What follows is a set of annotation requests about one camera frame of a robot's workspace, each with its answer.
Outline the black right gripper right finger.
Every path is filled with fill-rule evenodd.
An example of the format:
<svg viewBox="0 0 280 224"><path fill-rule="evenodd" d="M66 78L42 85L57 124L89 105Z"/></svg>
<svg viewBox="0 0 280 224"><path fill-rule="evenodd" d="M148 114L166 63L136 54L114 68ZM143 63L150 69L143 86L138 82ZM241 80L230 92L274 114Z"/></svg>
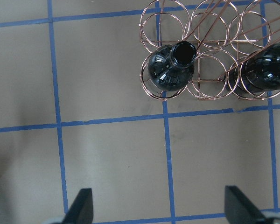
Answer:
<svg viewBox="0 0 280 224"><path fill-rule="evenodd" d="M225 186L224 213L230 224L265 223L262 212L237 186Z"/></svg>

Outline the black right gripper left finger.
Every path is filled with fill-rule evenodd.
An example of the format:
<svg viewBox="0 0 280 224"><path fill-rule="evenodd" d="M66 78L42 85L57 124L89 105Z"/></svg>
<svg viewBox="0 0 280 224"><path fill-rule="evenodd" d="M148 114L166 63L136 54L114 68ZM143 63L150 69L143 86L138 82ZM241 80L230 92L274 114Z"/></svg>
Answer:
<svg viewBox="0 0 280 224"><path fill-rule="evenodd" d="M63 224L92 224L93 197L92 189L80 189L70 209L66 213Z"/></svg>

